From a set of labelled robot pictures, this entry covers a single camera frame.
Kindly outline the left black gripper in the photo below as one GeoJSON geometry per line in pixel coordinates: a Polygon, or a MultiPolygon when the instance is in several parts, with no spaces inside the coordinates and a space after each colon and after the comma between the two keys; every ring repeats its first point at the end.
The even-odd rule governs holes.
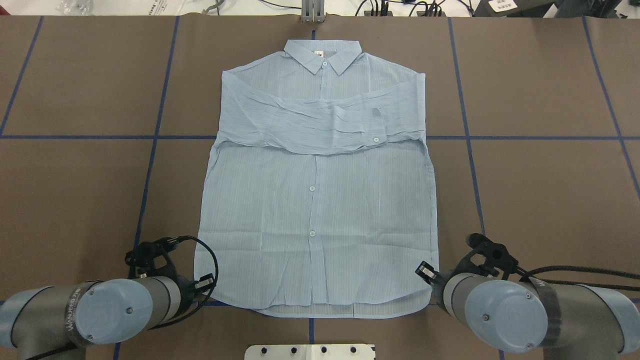
{"type": "Polygon", "coordinates": [[[216,287],[215,274],[191,280],[176,269],[170,253],[185,240],[185,237],[163,237],[153,242],[146,241],[125,255],[130,280],[144,274],[149,277],[166,277],[177,285],[180,294],[178,313],[185,313],[193,301],[207,301],[216,287]]]}

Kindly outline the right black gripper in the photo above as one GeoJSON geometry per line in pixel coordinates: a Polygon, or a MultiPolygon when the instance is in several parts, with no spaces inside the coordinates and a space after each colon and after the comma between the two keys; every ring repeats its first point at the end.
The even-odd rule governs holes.
{"type": "Polygon", "coordinates": [[[469,273],[482,277],[507,280],[510,275],[523,275],[523,269],[514,256],[510,255],[505,245],[495,243],[489,237],[480,233],[471,233],[466,237],[466,244],[471,248],[450,271],[437,271],[430,263],[423,260],[414,273],[432,287],[436,305],[442,310],[445,306],[445,286],[454,276],[469,273]]]}

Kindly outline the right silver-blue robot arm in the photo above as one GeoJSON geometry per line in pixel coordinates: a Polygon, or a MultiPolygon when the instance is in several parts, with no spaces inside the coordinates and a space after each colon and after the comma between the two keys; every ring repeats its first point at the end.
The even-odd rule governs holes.
{"type": "Polygon", "coordinates": [[[637,286],[540,278],[583,272],[637,280],[637,273],[569,265],[526,271],[484,234],[466,243],[470,252],[453,270],[423,260],[415,273],[432,287],[436,305],[485,344],[514,354],[541,349],[546,360],[618,360],[639,350],[639,310],[625,294],[637,286]]]}

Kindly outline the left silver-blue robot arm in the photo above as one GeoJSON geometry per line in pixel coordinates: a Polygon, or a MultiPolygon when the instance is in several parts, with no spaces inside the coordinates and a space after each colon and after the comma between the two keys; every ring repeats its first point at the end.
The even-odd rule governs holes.
{"type": "Polygon", "coordinates": [[[1,305],[1,346],[19,360],[84,360],[91,346],[125,342],[141,332],[185,321],[210,300],[218,259],[192,235],[143,242],[128,251],[128,278],[21,291],[1,305]],[[170,253],[193,241],[210,255],[213,271],[194,280],[178,273],[170,253]]]}

